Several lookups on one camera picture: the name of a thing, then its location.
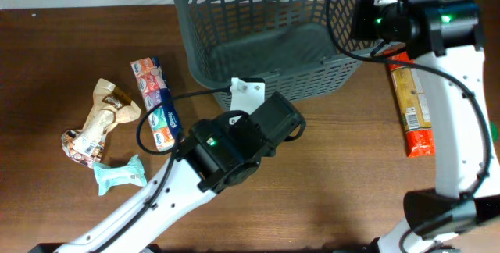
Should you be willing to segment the orange spaghetti package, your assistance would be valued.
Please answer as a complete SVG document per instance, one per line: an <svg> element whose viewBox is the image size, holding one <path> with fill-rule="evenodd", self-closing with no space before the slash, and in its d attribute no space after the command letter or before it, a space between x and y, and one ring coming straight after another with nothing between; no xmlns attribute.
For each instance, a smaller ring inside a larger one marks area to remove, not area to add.
<svg viewBox="0 0 500 253"><path fill-rule="evenodd" d="M415 69L389 63L409 158L434 155L434 135L426 95Z"/></svg>

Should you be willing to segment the green lid jar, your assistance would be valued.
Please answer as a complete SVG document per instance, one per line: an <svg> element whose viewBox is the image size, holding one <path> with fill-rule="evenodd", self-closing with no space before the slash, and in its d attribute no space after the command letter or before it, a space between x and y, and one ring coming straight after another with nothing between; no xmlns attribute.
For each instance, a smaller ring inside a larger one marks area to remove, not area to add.
<svg viewBox="0 0 500 253"><path fill-rule="evenodd" d="M498 128L492 121L490 122L490 128L491 128L491 139L493 142L496 142L499 139Z"/></svg>

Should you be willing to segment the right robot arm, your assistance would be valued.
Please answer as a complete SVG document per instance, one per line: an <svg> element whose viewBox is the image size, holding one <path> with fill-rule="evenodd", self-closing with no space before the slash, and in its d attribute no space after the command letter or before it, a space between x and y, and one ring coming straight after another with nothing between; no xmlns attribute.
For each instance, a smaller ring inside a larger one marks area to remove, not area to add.
<svg viewBox="0 0 500 253"><path fill-rule="evenodd" d="M472 0L368 0L352 25L359 39L405 44L426 95L436 185L410 191L404 218L373 252L431 252L499 218L499 164L484 98L484 28Z"/></svg>

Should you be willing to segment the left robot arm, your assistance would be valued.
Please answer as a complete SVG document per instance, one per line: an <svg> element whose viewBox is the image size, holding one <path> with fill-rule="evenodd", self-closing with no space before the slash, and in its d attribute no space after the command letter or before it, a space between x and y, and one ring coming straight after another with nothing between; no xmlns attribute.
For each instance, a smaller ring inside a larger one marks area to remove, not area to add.
<svg viewBox="0 0 500 253"><path fill-rule="evenodd" d="M301 137L306 122L279 92L265 96L261 79L232 78L223 92L230 110L202 119L170 151L148 184L77 239L42 243L34 252L159 252L161 233L227 187L243 183L279 144Z"/></svg>

